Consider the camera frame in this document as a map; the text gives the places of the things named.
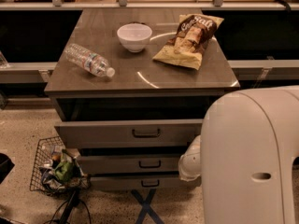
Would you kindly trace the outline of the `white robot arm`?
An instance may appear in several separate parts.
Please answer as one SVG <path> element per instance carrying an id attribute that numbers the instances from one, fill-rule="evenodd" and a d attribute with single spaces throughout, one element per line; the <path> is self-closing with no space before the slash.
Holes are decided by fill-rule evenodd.
<path id="1" fill-rule="evenodd" d="M 299 86 L 249 89 L 208 109 L 178 171 L 202 179 L 206 224 L 295 224 L 298 157 Z"/>

